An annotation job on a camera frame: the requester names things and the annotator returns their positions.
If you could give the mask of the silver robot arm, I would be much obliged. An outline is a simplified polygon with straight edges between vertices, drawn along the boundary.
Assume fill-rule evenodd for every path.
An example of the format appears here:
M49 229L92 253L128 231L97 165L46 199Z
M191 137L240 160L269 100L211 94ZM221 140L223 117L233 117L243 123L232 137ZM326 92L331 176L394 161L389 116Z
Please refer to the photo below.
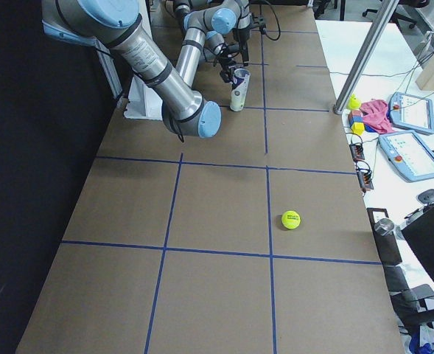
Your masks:
M220 76L224 82L231 82L232 70L236 66L230 59L231 53L225 43L224 35L232 31L242 14L242 5L238 1L223 1L222 4L194 11L192 6L202 5L202 1L174 1L173 10L183 33L181 52L176 70L188 86L192 86L200 56L205 47L214 55L222 70Z
M118 52L144 84L162 100L167 129L183 136L213 137L220 128L218 104L192 89L207 40L235 31L242 42L252 25L248 1L223 1L216 7L192 10L177 1L183 13L185 37L177 65L172 65L142 26L137 1L42 1L43 31L71 44L93 46L95 41Z

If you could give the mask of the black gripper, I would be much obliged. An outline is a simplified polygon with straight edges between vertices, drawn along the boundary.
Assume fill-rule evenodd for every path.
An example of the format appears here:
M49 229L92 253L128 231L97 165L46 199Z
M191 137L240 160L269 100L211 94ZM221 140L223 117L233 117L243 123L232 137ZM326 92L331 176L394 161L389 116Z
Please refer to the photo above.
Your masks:
M241 44L240 45L240 54L242 58L242 65L249 65L249 52L248 45ZM218 55L218 63L221 67L220 76L224 83L232 83L233 82L233 72L232 69L237 65L237 62L233 59L231 53L222 52Z
M247 48L247 42L250 39L250 28L235 28L234 40L238 43L239 48Z

